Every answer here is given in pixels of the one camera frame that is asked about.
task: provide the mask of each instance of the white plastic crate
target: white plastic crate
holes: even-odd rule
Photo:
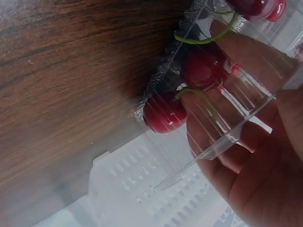
[[[99,227],[212,227],[227,208],[226,202],[198,165],[191,166],[182,175],[183,180],[172,187],[155,189],[171,174],[171,168],[147,147],[144,136],[94,162],[88,203],[96,224]]]

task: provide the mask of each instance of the wooden table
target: wooden table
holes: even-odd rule
[[[0,2],[0,226],[86,193],[93,158],[142,130],[140,94],[189,2]]]

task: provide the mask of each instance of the green stem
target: green stem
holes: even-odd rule
[[[200,97],[202,97],[208,104],[208,107],[209,107],[209,112],[211,113],[212,115],[212,119],[213,119],[213,122],[216,122],[216,115],[217,115],[217,111],[215,109],[215,107],[213,106],[212,102],[210,101],[210,99],[208,98],[207,95],[205,95],[203,93],[203,91],[201,90],[198,90],[198,89],[191,89],[191,88],[184,88],[182,89],[179,93],[177,93],[175,95],[175,99],[181,99],[181,97],[187,93],[187,92],[192,92],[196,95],[199,95]]]
[[[232,20],[227,25],[227,27],[220,34],[218,34],[214,37],[210,37],[210,38],[207,38],[207,39],[204,39],[204,40],[192,40],[192,39],[183,38],[183,37],[175,34],[175,39],[180,41],[180,42],[186,43],[186,44],[199,44],[199,45],[209,44],[211,42],[216,41],[217,39],[222,38],[227,32],[229,32],[232,29],[233,24],[238,19],[238,16],[239,16],[239,14],[234,12],[233,16],[232,16]]]
[[[235,13],[234,11],[227,11],[227,12],[215,12],[215,14],[220,14],[220,15],[229,15]]]

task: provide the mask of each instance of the cherry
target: cherry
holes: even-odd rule
[[[196,45],[184,55],[180,74],[188,87],[207,91],[224,82],[232,65],[215,43]]]
[[[277,0],[274,11],[266,18],[266,20],[270,22],[278,21],[284,15],[286,7],[286,0]]]
[[[154,132],[167,133],[180,128],[187,119],[181,100],[174,92],[154,94],[143,109],[145,124]]]
[[[267,19],[274,22],[285,12],[285,0],[226,0],[228,4],[247,20]]]
[[[234,75],[235,77],[239,77],[240,74],[241,74],[240,65],[238,65],[237,63],[234,63],[234,65],[232,66],[232,75]]]

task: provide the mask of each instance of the vent hole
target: vent hole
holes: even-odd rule
[[[143,155],[141,154],[140,151],[137,150],[136,153],[137,153],[137,156],[138,156],[139,158],[143,158]]]
[[[202,202],[202,198],[201,198],[201,196],[199,196],[199,195],[195,195],[195,198],[199,201],[199,202]]]
[[[150,172],[148,172],[148,170],[145,167],[142,167],[142,169],[146,175],[150,174]]]
[[[117,177],[117,173],[116,173],[113,169],[110,169],[110,173],[111,173],[114,177]]]
[[[121,172],[124,171],[123,167],[120,164],[117,164],[116,166],[117,166],[118,170],[120,170]]]
[[[150,168],[156,169],[156,167],[155,167],[151,162],[148,162],[147,164],[148,164],[148,166],[149,166]]]
[[[135,198],[136,198],[136,200],[137,200],[138,203],[140,203],[141,205],[143,205],[143,201],[139,197],[136,196]]]
[[[130,167],[131,164],[129,164],[129,162],[126,159],[123,159],[123,163],[124,165],[126,165],[126,167]]]
[[[188,206],[183,207],[183,209],[184,209],[187,213],[189,213],[189,214],[192,214],[192,213],[193,213],[193,212],[191,211],[191,209],[188,208]]]
[[[130,158],[133,162],[137,162],[137,159],[135,159],[134,156],[130,155],[129,158]]]
[[[139,179],[143,179],[143,176],[140,173],[135,173]]]
[[[203,190],[203,189],[200,189],[200,192],[201,192],[203,195],[206,195],[206,194],[207,194],[206,191]]]
[[[143,191],[142,194],[148,199],[151,198],[151,196],[146,191]]]
[[[161,208],[160,208],[160,212],[161,212],[162,214],[165,214],[165,209],[164,209],[163,207],[161,207]]]
[[[176,226],[180,226],[180,222],[178,222],[175,218],[172,218],[171,222],[174,223]]]
[[[178,216],[179,216],[180,218],[182,218],[183,220],[186,219],[186,216],[185,216],[182,212],[178,212]]]
[[[148,153],[150,152],[150,151],[149,151],[147,148],[145,148],[145,147],[143,147],[142,150],[143,150],[146,154],[148,154]]]
[[[125,189],[125,190],[128,190],[128,191],[129,191],[129,186],[128,186],[125,182],[122,182],[122,185],[124,186],[124,189]]]
[[[194,208],[198,207],[197,204],[192,200],[189,201],[189,204],[192,205]]]
[[[132,183],[132,184],[136,184],[137,182],[135,181],[135,180],[133,180],[132,178],[128,178],[129,179],[129,181]]]

